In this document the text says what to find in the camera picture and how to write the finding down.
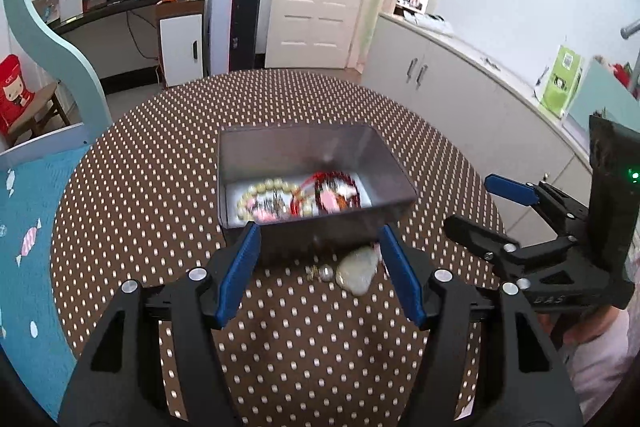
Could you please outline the right hand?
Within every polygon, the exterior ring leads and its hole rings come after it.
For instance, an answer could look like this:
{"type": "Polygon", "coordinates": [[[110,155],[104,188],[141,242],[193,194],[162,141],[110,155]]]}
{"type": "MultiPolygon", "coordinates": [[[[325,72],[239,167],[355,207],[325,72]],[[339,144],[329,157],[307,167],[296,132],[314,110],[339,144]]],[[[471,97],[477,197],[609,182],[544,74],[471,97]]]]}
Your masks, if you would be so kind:
{"type": "Polygon", "coordinates": [[[604,306],[583,317],[563,334],[564,345],[575,346],[604,335],[625,313],[612,306],[604,306]]]}

